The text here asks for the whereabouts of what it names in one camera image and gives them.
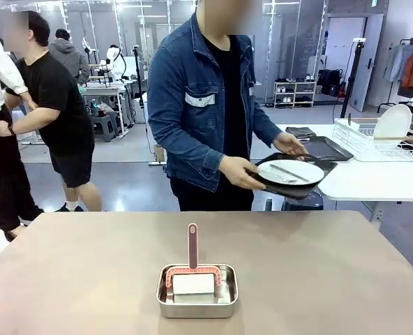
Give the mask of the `person's left hand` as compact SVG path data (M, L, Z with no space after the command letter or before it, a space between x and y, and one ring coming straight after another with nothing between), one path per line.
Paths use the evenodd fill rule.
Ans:
M273 145L277 150L292 156L307 155L308 152L302 143L289 133L280 133L274 140Z

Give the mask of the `person's right hand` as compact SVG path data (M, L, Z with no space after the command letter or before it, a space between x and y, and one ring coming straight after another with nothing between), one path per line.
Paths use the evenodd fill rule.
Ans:
M237 156L223 156L219 171L234 186L249 190L264 190L265 185L249 175L257 172L257 167L250 161Z

